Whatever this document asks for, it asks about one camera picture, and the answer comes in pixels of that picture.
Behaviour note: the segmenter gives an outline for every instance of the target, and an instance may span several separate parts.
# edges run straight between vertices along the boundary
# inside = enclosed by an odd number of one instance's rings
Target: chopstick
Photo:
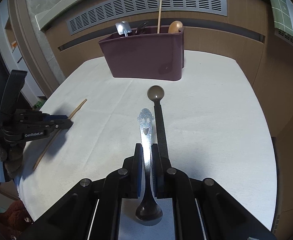
[[[158,18],[158,32],[157,33],[160,33],[161,7],[162,7],[162,0],[160,0],[159,18]]]
[[[87,99],[83,100],[83,102],[81,104],[79,104],[79,106],[69,115],[68,119],[71,119],[76,112],[78,112],[80,110],[80,108],[84,105],[84,103],[87,101]],[[58,136],[58,134],[60,133],[61,130],[57,130],[57,132],[52,136],[52,138],[50,139],[50,141],[48,142],[48,144],[45,146],[45,148],[43,149],[41,155],[39,156],[37,162],[34,164],[33,166],[33,170],[35,170],[37,168],[37,166],[39,165],[42,157],[45,155],[46,151],[48,150],[48,148],[50,147],[50,145],[53,143],[54,139]]]

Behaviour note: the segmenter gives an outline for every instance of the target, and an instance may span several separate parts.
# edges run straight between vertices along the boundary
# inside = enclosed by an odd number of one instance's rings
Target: glove
[[[5,169],[10,178],[15,178],[20,172],[23,159],[24,144],[17,144],[10,147],[7,144],[0,143],[0,161],[4,162]]]

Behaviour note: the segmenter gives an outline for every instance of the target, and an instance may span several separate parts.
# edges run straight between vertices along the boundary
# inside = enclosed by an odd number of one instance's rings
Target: screw
[[[176,174],[176,169],[175,168],[168,168],[167,173],[170,175],[174,175],[174,174]]]
[[[204,183],[205,183],[206,185],[208,185],[208,186],[213,186],[213,184],[214,184],[214,180],[208,178],[208,179],[205,179],[205,180],[204,180]]]
[[[125,168],[121,168],[121,169],[118,169],[118,173],[119,173],[120,175],[125,175],[125,174],[128,173],[128,170],[125,169]]]
[[[81,181],[80,181],[80,185],[82,186],[82,187],[86,187],[86,186],[88,186],[90,184],[90,180],[89,179],[82,179]]]

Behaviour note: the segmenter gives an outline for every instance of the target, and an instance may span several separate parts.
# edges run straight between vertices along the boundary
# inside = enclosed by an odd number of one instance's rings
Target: utensil holder
[[[184,28],[168,33],[168,26],[145,28],[145,33],[128,37],[113,33],[99,41],[110,71],[117,78],[177,81],[184,67]]]

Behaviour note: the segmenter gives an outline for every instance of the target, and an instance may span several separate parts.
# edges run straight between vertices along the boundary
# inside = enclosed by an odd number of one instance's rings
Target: table
[[[88,101],[34,172],[49,138],[27,144],[22,175],[15,179],[31,217],[39,218],[82,178],[104,178],[134,154],[135,144],[141,142],[141,109],[154,115],[147,98],[152,85],[165,91],[161,105],[172,166],[191,178],[214,178],[271,229],[276,164],[259,102],[235,60],[198,51],[185,51],[182,79],[176,82],[113,78],[104,57],[75,70],[41,110],[69,115],[85,98]],[[156,142],[155,129],[152,139]],[[140,201],[123,201],[119,239],[174,239],[171,200],[157,200],[164,215],[153,227],[134,220]]]

